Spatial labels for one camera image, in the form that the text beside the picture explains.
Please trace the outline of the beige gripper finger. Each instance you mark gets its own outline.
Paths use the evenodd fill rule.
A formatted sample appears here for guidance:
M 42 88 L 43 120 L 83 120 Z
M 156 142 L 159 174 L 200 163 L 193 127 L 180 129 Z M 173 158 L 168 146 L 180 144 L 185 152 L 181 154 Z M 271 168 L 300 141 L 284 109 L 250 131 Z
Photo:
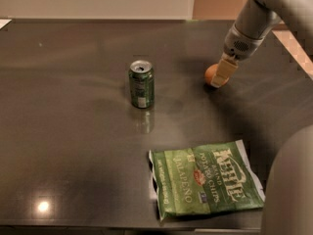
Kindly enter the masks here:
M 237 70 L 238 64 L 226 59 L 221 59 L 218 64 L 212 66 L 213 75 L 210 85 L 219 88 L 227 83 L 232 74 Z

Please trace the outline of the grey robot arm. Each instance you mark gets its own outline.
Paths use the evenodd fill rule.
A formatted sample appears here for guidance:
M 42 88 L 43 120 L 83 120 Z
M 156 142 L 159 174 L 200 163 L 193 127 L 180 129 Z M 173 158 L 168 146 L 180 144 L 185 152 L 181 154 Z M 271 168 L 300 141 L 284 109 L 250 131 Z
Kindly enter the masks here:
M 249 58 L 268 32 L 283 22 L 307 56 L 313 53 L 313 0 L 247 0 L 224 41 L 209 84 L 223 86 L 238 62 Z M 291 103 L 283 130 L 294 134 L 272 163 L 260 235 L 313 235 L 312 97 Z

